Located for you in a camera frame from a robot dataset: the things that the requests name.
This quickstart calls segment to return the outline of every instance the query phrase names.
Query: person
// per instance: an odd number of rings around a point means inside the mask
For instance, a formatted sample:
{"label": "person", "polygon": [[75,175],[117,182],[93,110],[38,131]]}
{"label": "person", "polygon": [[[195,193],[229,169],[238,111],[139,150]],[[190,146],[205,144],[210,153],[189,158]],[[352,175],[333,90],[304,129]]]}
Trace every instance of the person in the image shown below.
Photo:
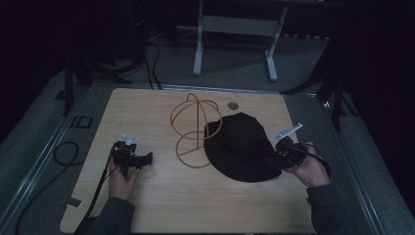
{"label": "person", "polygon": [[[312,143],[304,145],[308,153],[316,155]],[[110,161],[110,197],[101,214],[95,219],[88,235],[130,234],[134,206],[129,203],[140,170],[132,173],[128,180]],[[311,221],[317,234],[360,234],[354,222],[346,215],[339,192],[332,184],[321,162],[306,156],[303,163],[284,171],[295,175],[305,186],[311,205]]]}

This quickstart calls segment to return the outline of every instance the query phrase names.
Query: gray carpet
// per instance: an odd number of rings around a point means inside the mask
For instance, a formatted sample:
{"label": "gray carpet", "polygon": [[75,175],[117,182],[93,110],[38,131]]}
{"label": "gray carpet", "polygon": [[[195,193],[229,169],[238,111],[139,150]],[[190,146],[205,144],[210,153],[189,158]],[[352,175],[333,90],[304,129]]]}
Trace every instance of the gray carpet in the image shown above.
{"label": "gray carpet", "polygon": [[[188,37],[177,45],[161,44],[161,39],[154,41],[161,48],[156,72],[164,89],[190,86],[249,92],[278,92],[306,81],[327,43],[319,39],[300,41],[282,38],[274,56],[279,80],[271,82],[260,49],[261,45],[267,44],[261,41],[257,41],[259,46],[253,49],[207,41],[202,74],[194,77],[194,39]],[[153,62],[157,56],[156,47],[150,46],[147,55]],[[0,146],[1,225],[7,220],[3,212],[19,193],[20,186],[24,188],[21,182],[42,152],[48,160],[46,170],[31,195],[63,169],[48,154],[51,150],[45,149],[50,138],[57,135],[54,132],[57,127],[63,127],[64,132],[56,143],[76,142],[79,145],[79,159],[82,160],[89,150],[112,90],[116,87],[149,88],[145,69],[125,74],[124,77],[133,80],[133,84],[120,85],[97,77],[92,87],[76,85],[76,105],[69,117],[62,117],[64,103],[55,100],[58,91],[63,89],[63,75],[59,74],[48,83],[20,124]],[[303,93],[315,93],[317,88],[318,85],[310,87]],[[362,120],[344,109],[341,118],[343,131],[337,132],[330,123],[331,110],[312,97],[299,94],[286,100],[293,123],[304,124],[298,132],[299,141],[313,141],[331,164],[333,181],[347,207],[346,212],[355,218],[361,234],[413,234],[413,216],[400,198]],[[92,117],[91,128],[70,128],[68,123],[74,116]],[[67,162],[73,148],[65,146],[59,153],[62,161]],[[81,166],[70,167],[41,194],[25,213],[20,234],[63,234],[59,229],[65,211],[62,200],[70,196],[80,170]],[[3,230],[5,234],[12,234],[12,227]]]}

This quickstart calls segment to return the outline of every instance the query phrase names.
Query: hand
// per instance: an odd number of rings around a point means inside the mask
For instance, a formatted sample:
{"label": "hand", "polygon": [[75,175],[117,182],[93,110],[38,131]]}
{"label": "hand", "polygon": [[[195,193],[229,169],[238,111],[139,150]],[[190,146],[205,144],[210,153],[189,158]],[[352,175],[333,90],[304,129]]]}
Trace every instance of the hand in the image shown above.
{"label": "hand", "polygon": [[137,168],[127,180],[119,168],[116,168],[114,159],[111,158],[110,172],[112,172],[110,175],[110,197],[121,198],[129,201],[134,193],[140,169]]}
{"label": "hand", "polygon": [[[308,142],[304,145],[307,152],[316,155],[314,148],[309,145],[312,145],[312,143]],[[284,171],[295,175],[307,187],[317,187],[331,183],[324,165],[310,155],[305,157],[301,165],[284,169]]]}

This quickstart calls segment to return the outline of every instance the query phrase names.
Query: black hat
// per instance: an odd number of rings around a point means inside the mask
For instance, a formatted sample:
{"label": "black hat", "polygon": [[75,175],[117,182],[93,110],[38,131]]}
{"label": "black hat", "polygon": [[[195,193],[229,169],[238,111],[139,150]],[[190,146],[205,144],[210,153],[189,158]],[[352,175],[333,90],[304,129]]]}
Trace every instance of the black hat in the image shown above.
{"label": "black hat", "polygon": [[[219,121],[207,124],[208,133],[214,133]],[[211,164],[224,175],[242,182],[260,182],[281,174],[265,161],[274,151],[265,130],[255,117],[244,113],[222,118],[222,127],[205,139],[205,152]]]}

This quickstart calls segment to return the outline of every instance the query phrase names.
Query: sleeve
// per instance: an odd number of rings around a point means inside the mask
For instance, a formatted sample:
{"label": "sleeve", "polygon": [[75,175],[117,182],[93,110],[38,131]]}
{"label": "sleeve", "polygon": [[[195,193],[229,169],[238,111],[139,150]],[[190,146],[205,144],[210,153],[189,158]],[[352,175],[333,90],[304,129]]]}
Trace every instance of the sleeve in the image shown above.
{"label": "sleeve", "polygon": [[131,233],[134,206],[119,198],[108,198],[87,235],[126,235]]}
{"label": "sleeve", "polygon": [[333,184],[307,188],[307,194],[311,204],[311,220],[317,234],[359,234],[354,221],[347,216]]}

